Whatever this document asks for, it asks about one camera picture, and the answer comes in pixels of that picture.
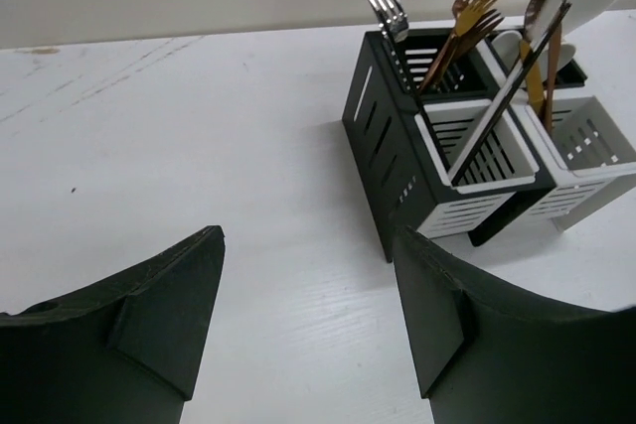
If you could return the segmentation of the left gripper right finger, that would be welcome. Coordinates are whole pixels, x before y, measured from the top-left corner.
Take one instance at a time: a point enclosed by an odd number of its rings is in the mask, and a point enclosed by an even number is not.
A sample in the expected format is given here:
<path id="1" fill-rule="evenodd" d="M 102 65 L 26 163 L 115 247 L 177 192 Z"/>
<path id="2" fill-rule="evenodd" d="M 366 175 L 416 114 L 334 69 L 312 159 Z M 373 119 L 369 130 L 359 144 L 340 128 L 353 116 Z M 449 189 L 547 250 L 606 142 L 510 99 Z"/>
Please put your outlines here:
<path id="1" fill-rule="evenodd" d="M 416 230 L 394 267 L 420 395 L 437 423 L 631 423 L 635 311 L 551 299 Z"/>

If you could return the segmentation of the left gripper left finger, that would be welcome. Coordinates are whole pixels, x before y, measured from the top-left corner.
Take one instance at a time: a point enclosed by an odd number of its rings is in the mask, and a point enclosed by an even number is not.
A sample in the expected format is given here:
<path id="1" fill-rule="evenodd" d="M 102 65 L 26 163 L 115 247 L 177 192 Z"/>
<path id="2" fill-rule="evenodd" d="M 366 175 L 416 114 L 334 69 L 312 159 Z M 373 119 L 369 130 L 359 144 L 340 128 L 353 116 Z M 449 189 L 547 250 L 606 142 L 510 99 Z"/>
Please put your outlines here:
<path id="1" fill-rule="evenodd" d="M 69 294 L 1 316 L 5 423 L 177 423 L 194 395 L 225 258 L 208 225 Z"/>

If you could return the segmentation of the white chopstick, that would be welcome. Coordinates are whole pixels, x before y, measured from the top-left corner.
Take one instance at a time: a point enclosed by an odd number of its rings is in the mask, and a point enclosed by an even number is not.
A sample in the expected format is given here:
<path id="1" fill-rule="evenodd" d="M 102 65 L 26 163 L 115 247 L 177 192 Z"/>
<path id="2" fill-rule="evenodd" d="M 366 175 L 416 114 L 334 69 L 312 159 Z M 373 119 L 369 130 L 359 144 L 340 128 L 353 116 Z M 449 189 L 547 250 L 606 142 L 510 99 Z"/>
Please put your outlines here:
<path id="1" fill-rule="evenodd" d="M 503 113 L 511 103 L 516 91 L 520 88 L 523 81 L 541 55 L 545 43 L 537 44 L 535 50 L 526 59 L 521 62 L 517 60 L 511 69 L 505 82 L 486 108 L 478 122 L 469 131 L 467 139 L 464 141 L 459 153 L 452 166 L 448 170 L 448 177 L 453 186 L 456 186 L 464 176 L 466 170 L 474 160 L 475 156 L 481 149 L 484 140 L 491 133 Z"/>

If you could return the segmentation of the gold knife green handle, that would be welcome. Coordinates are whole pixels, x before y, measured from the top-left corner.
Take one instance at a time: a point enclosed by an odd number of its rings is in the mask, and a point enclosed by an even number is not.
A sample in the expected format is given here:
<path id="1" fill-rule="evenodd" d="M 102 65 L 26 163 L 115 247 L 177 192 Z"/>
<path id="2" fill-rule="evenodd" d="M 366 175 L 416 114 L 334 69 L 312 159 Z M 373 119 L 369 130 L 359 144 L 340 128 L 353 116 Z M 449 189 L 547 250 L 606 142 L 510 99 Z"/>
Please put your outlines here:
<path id="1" fill-rule="evenodd" d="M 532 51 L 530 43 L 525 39 L 520 41 L 519 50 L 521 62 L 523 62 Z M 535 111 L 538 117 L 542 117 L 545 97 L 541 71 L 537 63 L 533 64 L 526 76 L 526 90 L 530 107 Z"/>

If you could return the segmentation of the rose gold knife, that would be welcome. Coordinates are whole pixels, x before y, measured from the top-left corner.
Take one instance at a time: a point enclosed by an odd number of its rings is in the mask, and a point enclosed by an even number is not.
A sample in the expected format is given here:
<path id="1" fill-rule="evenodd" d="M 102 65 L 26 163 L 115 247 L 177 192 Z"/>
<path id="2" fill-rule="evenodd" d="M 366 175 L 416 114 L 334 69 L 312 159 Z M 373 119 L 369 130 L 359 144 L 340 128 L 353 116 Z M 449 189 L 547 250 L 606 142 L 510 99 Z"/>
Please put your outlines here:
<path id="1" fill-rule="evenodd" d="M 553 103 L 557 80 L 558 60 L 560 56 L 561 32 L 562 25 L 558 24 L 551 37 L 549 45 L 547 89 L 543 117 L 544 126 L 549 134 L 552 133 L 553 129 Z"/>

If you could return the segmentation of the large white ceramic spoon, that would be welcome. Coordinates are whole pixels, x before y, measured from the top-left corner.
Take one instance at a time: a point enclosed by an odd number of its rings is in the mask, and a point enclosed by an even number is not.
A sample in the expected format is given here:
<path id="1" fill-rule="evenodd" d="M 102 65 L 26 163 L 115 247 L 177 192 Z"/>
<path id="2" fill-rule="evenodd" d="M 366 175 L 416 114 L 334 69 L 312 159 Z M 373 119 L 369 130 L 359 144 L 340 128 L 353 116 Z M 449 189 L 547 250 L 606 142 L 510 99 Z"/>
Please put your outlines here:
<path id="1" fill-rule="evenodd" d="M 494 52 L 499 57 L 504 71 L 509 71 L 518 59 L 521 41 L 522 34 L 517 30 L 507 30 L 503 33 L 499 33 L 491 41 Z M 559 49 L 557 69 L 561 70 L 564 68 L 570 61 L 573 60 L 575 54 L 576 46 L 574 44 L 562 43 Z M 550 47 L 545 47 L 537 60 L 542 80 L 546 80 L 548 78 L 549 61 Z"/>

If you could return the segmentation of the small copper fork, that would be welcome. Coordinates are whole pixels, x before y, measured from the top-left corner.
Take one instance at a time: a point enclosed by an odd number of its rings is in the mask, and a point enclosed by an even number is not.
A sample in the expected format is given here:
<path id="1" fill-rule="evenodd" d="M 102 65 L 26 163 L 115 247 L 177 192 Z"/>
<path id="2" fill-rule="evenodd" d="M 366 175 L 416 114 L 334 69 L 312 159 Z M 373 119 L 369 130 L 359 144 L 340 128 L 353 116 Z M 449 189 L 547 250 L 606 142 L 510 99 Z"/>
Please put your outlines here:
<path id="1" fill-rule="evenodd" d="M 441 66 L 436 69 L 430 84 L 437 85 L 440 83 L 448 67 L 467 54 L 498 27 L 503 20 L 504 16 L 497 9 L 491 9 L 465 35 L 452 40 L 450 46 L 441 57 Z"/>

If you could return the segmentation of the gold fork green handle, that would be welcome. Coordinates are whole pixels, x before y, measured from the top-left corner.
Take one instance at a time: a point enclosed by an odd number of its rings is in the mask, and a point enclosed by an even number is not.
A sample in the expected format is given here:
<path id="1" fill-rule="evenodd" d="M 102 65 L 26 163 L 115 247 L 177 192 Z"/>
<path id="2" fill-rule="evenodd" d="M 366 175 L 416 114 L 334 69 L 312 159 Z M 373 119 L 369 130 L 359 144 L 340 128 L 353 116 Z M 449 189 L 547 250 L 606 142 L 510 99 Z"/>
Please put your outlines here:
<path id="1" fill-rule="evenodd" d="M 450 46 L 451 41 L 455 38 L 460 38 L 465 35 L 489 10 L 496 9 L 494 5 L 499 0 L 473 0 L 459 15 L 455 26 L 451 30 L 451 34 L 448 37 L 445 45 L 442 48 L 441 53 L 438 56 L 438 67 L 441 66 L 441 57 L 446 52 L 446 49 Z"/>

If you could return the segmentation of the silver fork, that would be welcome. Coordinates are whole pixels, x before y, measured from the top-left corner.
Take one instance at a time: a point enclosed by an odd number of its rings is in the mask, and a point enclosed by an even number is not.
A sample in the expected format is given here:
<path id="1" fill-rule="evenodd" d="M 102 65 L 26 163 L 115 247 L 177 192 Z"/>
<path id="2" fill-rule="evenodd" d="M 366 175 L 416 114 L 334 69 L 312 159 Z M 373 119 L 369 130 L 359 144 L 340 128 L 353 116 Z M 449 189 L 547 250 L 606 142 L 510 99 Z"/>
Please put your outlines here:
<path id="1" fill-rule="evenodd" d="M 407 14 L 400 0 L 368 0 L 379 19 L 382 31 L 396 43 L 406 40 L 409 33 Z"/>

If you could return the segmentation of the black chopstick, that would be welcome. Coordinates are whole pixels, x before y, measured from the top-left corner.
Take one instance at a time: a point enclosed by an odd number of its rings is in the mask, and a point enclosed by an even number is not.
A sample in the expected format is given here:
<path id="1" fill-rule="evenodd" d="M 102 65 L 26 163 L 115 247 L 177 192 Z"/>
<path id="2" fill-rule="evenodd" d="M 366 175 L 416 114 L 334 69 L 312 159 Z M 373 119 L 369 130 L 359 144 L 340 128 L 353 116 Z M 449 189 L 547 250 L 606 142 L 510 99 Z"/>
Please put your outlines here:
<path id="1" fill-rule="evenodd" d="M 470 131 L 470 135 L 464 142 L 454 164 L 448 170 L 448 177 L 453 186 L 456 186 L 465 175 L 470 164 L 480 151 L 484 140 L 510 105 L 516 91 L 526 80 L 531 68 L 536 64 L 570 7 L 570 2 L 562 1 L 560 3 L 550 23 L 543 29 L 542 35 L 531 42 L 531 51 L 523 61 L 515 63 L 503 86 L 499 89 L 478 123 Z"/>

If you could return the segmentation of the brown wooden spoon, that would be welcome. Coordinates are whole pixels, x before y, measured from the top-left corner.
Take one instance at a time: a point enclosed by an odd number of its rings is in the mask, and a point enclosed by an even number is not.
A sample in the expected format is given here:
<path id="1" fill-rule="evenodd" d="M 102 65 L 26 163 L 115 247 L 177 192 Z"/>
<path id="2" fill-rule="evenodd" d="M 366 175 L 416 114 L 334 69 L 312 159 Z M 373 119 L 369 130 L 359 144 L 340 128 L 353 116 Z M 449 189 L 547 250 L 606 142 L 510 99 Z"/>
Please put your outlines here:
<path id="1" fill-rule="evenodd" d="M 564 0 L 530 0 L 523 24 L 523 39 L 531 44 L 546 32 Z"/>

